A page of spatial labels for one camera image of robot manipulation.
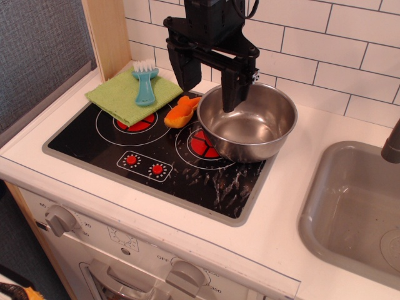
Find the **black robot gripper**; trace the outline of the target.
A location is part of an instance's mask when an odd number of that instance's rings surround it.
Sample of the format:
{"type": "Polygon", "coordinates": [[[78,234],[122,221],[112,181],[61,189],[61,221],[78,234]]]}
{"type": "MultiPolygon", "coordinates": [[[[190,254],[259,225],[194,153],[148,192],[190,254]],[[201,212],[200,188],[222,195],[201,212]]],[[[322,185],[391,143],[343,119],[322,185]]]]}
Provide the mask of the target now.
{"type": "Polygon", "coordinates": [[[169,60],[179,87],[189,91],[201,82],[201,64],[222,71],[222,109],[232,112],[246,100],[257,79],[259,49],[243,33],[259,1],[246,14],[245,1],[184,1],[186,17],[168,16],[169,60]]]}

